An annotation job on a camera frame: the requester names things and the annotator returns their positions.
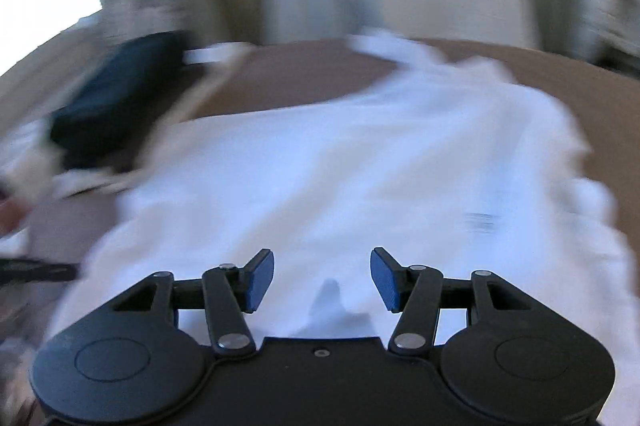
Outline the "white shirt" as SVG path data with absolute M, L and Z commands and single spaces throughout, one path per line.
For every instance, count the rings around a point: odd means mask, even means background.
M 382 246 L 460 278 L 498 273 L 605 344 L 608 425 L 639 420 L 639 86 L 500 48 L 374 32 L 256 51 L 168 129 L 93 247 L 57 333 L 144 276 L 195 278 L 258 250 L 276 275 L 257 337 L 387 337 Z

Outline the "dark navy storage bag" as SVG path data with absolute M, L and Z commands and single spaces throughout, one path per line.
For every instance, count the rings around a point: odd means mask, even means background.
M 153 124 L 201 77 L 186 69 L 188 49 L 181 30 L 119 46 L 52 115 L 49 139 L 62 169 L 133 170 Z

